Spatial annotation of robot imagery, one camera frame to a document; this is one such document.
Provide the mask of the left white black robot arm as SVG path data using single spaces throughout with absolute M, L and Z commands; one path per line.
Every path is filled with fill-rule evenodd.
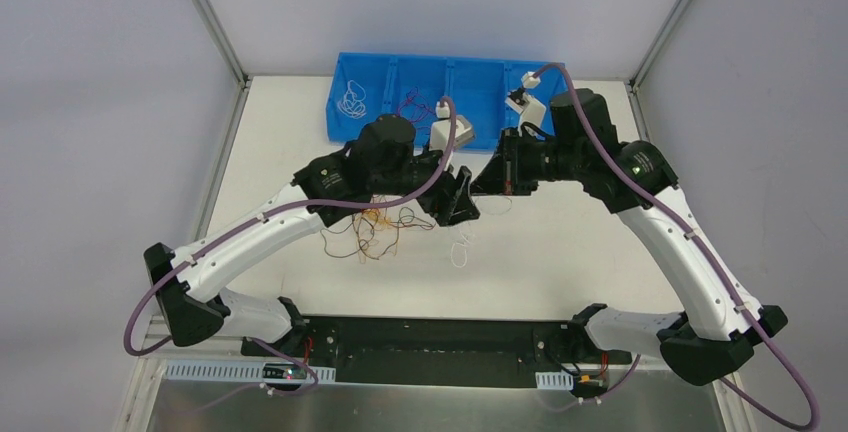
M 261 206 L 226 229 L 186 246 L 149 247 L 144 260 L 171 340 L 177 347 L 199 344 L 225 332 L 259 338 L 281 356 L 297 354 L 305 330 L 288 299 L 264 300 L 229 289 L 241 273 L 286 245 L 354 215 L 348 203 L 369 203 L 376 195 L 407 196 L 432 175 L 435 183 L 417 197 L 423 212 L 439 226 L 475 220 L 480 213 L 469 190 L 471 172 L 454 172 L 443 163 L 446 150 L 474 137 L 463 116 L 456 137 L 451 123 L 434 122 L 430 141 L 414 152 L 415 127 L 405 118 L 384 114 L 367 124 L 355 140 L 312 160 L 292 181 Z

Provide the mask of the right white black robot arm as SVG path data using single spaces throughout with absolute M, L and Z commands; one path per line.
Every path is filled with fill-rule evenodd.
M 519 123 L 502 131 L 471 192 L 528 196 L 543 181 L 580 183 L 641 241 L 682 304 L 668 314 L 590 305 L 566 325 L 571 356 L 590 362 L 620 350 L 656 357 L 701 386 L 737 371 L 764 337 L 787 325 L 780 307 L 716 273 L 717 253 L 697 235 L 668 161 L 649 142 L 621 141 L 603 96 L 579 88 L 541 103 L 519 88 L 506 102 Z

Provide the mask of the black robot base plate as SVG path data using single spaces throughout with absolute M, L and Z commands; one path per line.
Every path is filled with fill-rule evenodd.
M 380 385 L 533 388 L 539 373 L 632 360 L 565 321 L 299 315 L 270 347 L 334 369 L 338 382 Z

